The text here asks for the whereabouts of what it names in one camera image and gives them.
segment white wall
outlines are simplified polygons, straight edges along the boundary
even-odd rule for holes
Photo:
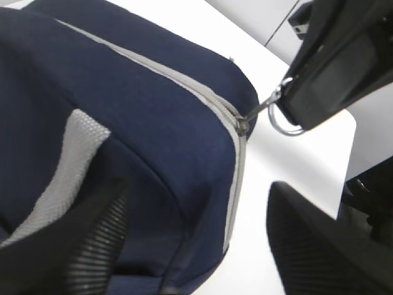
[[[14,3],[14,2],[17,2],[17,1],[16,0],[0,0],[0,6],[5,6],[10,3]]]

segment black object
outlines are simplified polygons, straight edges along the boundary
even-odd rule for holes
[[[116,180],[39,232],[0,250],[0,294],[105,294],[127,230]]]
[[[278,106],[310,130],[393,81],[393,1],[315,0]]]
[[[286,183],[271,187],[267,232],[287,295],[393,294],[393,252]]]
[[[304,40],[307,35],[312,8],[312,1],[304,3],[288,18],[289,24],[300,40]]]

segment zipper slider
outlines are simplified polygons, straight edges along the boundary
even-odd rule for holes
[[[278,131],[279,133],[286,135],[286,136],[298,136],[303,134],[305,131],[301,127],[296,130],[285,130],[279,126],[274,116],[274,108],[273,105],[282,98],[282,93],[284,88],[288,86],[293,81],[292,77],[285,78],[276,88],[276,90],[270,95],[270,97],[261,103],[259,106],[254,108],[251,112],[248,113],[247,116],[236,117],[236,131],[238,132],[239,136],[245,136],[247,132],[250,130],[249,122],[257,117],[257,115],[262,112],[264,109],[269,109],[269,121],[273,128]]]
[[[236,132],[240,137],[246,136],[250,130],[250,124],[245,117],[236,116]]]
[[[251,112],[248,113],[247,116],[237,116],[236,117],[236,131],[238,132],[239,136],[245,136],[247,132],[250,130],[249,122],[255,118],[260,112],[264,109],[268,108],[269,105],[277,102],[282,97],[282,88],[292,82],[292,78],[289,77],[284,79],[276,88],[276,90],[270,95],[270,97],[261,103],[259,106],[254,108]]]
[[[284,87],[288,86],[289,83],[293,81],[292,77],[288,77],[284,79],[276,88],[276,90],[270,95],[270,97],[261,103],[259,106],[254,108],[251,112],[248,113],[244,120],[250,122],[253,118],[255,118],[260,112],[264,109],[267,109],[271,104],[277,102],[282,97],[282,91]]]

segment navy blue backpack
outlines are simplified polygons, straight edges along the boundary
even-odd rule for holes
[[[52,294],[192,293],[228,250],[255,125],[241,118],[258,103],[232,61],[104,0],[0,9],[0,263],[37,235],[64,244],[84,224],[70,214],[110,212],[73,268],[81,284],[118,233],[110,281]],[[125,197],[100,215],[112,179]]]

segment gray zipper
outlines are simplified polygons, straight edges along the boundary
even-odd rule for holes
[[[239,202],[239,195],[241,190],[241,183],[244,174],[244,163],[246,158],[246,132],[248,131],[248,123],[244,117],[230,104],[227,100],[214,93],[209,87],[199,83],[198,81],[175,71],[165,65],[150,60],[143,55],[132,52],[123,47],[110,43],[98,36],[90,34],[82,29],[76,28],[68,23],[61,22],[65,26],[85,35],[91,40],[103,44],[120,55],[132,60],[133,62],[150,69],[151,71],[166,77],[177,85],[188,90],[194,94],[203,104],[205,104],[218,119],[222,122],[224,127],[228,130],[232,137],[235,146],[236,163],[233,181],[230,188],[230,197],[227,208],[227,220],[225,225],[225,237],[223,251],[225,252],[229,246],[229,241],[232,236],[233,225],[235,223],[236,211]]]

